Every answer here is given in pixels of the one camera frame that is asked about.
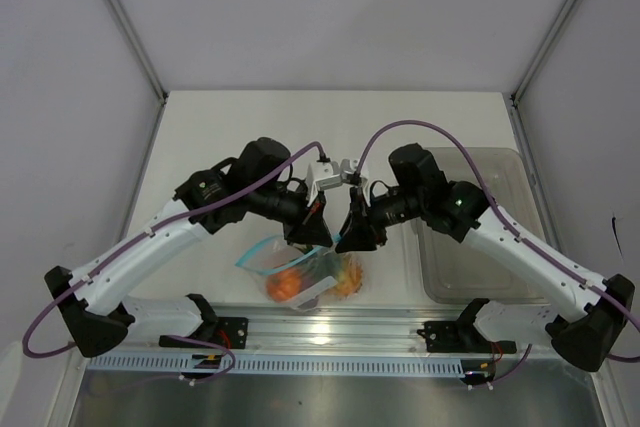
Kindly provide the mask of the clear zip top bag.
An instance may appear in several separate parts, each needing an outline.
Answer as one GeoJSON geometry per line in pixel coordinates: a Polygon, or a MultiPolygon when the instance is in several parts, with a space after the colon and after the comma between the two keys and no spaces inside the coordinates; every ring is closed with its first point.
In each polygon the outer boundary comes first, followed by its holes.
{"type": "Polygon", "coordinates": [[[281,235],[249,248],[235,266],[252,276],[271,302],[310,311],[354,297],[363,287],[364,267],[354,253],[332,247],[288,244],[281,235]]]}

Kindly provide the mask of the orange toy pumpkin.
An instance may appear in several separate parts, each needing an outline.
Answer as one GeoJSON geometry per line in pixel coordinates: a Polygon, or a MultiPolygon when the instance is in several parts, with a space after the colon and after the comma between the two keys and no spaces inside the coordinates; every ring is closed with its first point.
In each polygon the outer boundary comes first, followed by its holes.
{"type": "Polygon", "coordinates": [[[266,279],[267,295],[275,302],[286,302],[302,290],[302,277],[294,268],[272,274],[266,279]]]}

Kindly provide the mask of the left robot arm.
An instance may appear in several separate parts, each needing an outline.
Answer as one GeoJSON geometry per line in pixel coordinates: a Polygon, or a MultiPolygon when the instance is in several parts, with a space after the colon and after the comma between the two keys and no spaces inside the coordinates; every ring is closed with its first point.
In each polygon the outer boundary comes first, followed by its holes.
{"type": "Polygon", "coordinates": [[[239,157],[193,173],[139,234],[83,267],[52,268],[45,282],[80,353],[97,357],[125,340],[209,345],[220,320],[202,295],[159,301],[131,292],[177,254],[247,214],[280,223],[289,243],[330,246],[325,194],[310,180],[291,190],[279,178],[295,159],[273,139],[251,141],[239,157]]]}

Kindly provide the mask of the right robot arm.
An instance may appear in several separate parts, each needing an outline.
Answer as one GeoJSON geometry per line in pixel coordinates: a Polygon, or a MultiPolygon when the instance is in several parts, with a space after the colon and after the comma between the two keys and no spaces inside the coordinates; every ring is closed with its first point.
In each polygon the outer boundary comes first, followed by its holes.
{"type": "Polygon", "coordinates": [[[628,278],[605,278],[571,261],[522,227],[478,185],[447,179],[433,154],[417,143],[395,149],[388,161],[396,184],[382,196],[369,194],[360,161],[343,161],[350,205],[337,252],[374,251],[386,243],[387,228],[419,218],[531,284],[551,308],[544,312],[478,299],[477,312],[456,327],[464,348],[523,342],[551,347],[581,370],[600,369],[629,321],[635,286],[628,278]]]}

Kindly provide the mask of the clear plastic food container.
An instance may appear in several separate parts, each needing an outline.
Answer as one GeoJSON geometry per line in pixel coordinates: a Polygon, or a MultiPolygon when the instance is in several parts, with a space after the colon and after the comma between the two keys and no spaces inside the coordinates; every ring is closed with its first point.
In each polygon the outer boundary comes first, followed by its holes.
{"type": "MultiPolygon", "coordinates": [[[[517,224],[545,240],[543,226],[529,186],[523,160],[509,148],[471,148],[469,155],[498,206],[517,224]]],[[[503,304],[543,304],[535,286],[519,277],[495,257],[500,246],[514,236],[494,220],[494,240],[470,231],[462,243],[438,233],[424,221],[414,222],[426,295],[439,304],[466,305],[475,298],[503,304]]]]}

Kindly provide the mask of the aluminium rail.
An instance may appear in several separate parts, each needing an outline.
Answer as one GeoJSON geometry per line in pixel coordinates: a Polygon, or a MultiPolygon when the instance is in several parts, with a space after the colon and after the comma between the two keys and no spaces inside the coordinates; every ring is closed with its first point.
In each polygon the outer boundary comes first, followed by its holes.
{"type": "Polygon", "coordinates": [[[394,338],[402,342],[421,338],[416,331],[426,321],[459,321],[472,324],[488,341],[513,341],[517,349],[521,344],[538,345],[552,348],[561,356],[609,352],[604,319],[595,305],[580,308],[574,319],[561,316],[550,305],[510,305],[485,298],[473,300],[459,315],[404,309],[298,312],[255,308],[217,312],[205,299],[189,295],[167,302],[131,298],[107,315],[94,314],[85,307],[67,308],[63,317],[76,347],[86,358],[101,356],[123,343],[159,346],[163,335],[186,339],[205,323],[216,326],[219,317],[249,319],[244,349],[258,347],[255,336],[259,326],[268,330],[274,342],[284,345],[291,343],[287,338],[291,334],[314,345],[332,344],[344,336],[368,336],[381,349],[387,349],[394,338]]]}

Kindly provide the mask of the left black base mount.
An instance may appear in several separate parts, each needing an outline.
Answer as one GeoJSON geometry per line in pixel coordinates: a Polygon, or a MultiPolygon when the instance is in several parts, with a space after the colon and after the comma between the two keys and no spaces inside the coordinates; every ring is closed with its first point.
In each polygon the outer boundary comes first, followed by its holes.
{"type": "Polygon", "coordinates": [[[219,317],[216,326],[205,323],[186,339],[163,335],[159,346],[163,348],[209,348],[210,344],[226,349],[246,347],[249,331],[249,319],[246,317],[219,317]]]}

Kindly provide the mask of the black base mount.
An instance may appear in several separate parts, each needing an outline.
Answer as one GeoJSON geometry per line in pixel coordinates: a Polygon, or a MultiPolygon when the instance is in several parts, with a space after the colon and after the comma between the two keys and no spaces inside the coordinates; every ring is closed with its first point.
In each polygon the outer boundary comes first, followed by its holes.
{"type": "Polygon", "coordinates": [[[186,339],[163,335],[159,346],[163,348],[209,348],[210,344],[226,349],[246,347],[249,331],[249,319],[246,317],[219,317],[216,326],[205,323],[186,339]]]}
{"type": "Polygon", "coordinates": [[[426,321],[416,333],[425,341],[430,353],[490,354],[496,348],[497,353],[515,354],[517,351],[515,342],[488,341],[472,324],[459,321],[426,321]]]}

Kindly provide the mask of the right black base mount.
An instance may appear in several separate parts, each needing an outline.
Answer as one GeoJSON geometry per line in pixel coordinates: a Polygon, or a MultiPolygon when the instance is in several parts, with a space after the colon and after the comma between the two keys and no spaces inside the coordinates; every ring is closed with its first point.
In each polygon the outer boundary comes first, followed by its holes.
{"type": "Polygon", "coordinates": [[[517,351],[515,342],[488,341],[472,324],[459,321],[426,321],[416,333],[425,341],[430,353],[490,354],[496,348],[497,353],[515,354],[517,351]]]}

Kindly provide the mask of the left frame post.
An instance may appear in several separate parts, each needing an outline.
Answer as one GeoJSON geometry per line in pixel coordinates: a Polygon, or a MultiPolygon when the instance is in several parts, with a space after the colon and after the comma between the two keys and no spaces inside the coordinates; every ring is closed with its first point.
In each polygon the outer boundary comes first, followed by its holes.
{"type": "Polygon", "coordinates": [[[147,49],[135,28],[122,0],[103,0],[109,14],[119,30],[127,48],[131,52],[146,83],[158,101],[163,104],[168,93],[153,66],[147,49]]]}

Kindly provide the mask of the frame post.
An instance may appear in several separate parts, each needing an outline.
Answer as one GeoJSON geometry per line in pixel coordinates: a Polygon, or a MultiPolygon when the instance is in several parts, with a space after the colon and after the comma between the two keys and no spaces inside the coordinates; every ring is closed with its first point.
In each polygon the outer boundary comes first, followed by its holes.
{"type": "Polygon", "coordinates": [[[583,0],[562,0],[557,12],[554,14],[548,28],[545,30],[541,41],[537,45],[526,68],[519,77],[518,82],[510,95],[511,103],[518,107],[524,99],[527,91],[544,67],[547,58],[553,52],[556,44],[562,38],[573,16],[577,13],[583,0]]]}
{"type": "Polygon", "coordinates": [[[103,0],[109,14],[119,30],[127,48],[131,52],[146,83],[158,101],[163,104],[168,93],[153,66],[147,49],[135,28],[122,0],[103,0]]]}

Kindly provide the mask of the right frame post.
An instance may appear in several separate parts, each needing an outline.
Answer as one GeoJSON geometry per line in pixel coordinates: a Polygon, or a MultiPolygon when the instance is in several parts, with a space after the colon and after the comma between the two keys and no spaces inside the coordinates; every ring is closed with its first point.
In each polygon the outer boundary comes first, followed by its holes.
{"type": "Polygon", "coordinates": [[[548,28],[545,30],[541,41],[537,45],[526,68],[519,77],[518,82],[510,95],[511,103],[518,107],[524,99],[527,91],[544,67],[547,58],[553,52],[556,44],[562,38],[573,16],[577,13],[583,0],[562,0],[557,12],[554,14],[548,28]]]}

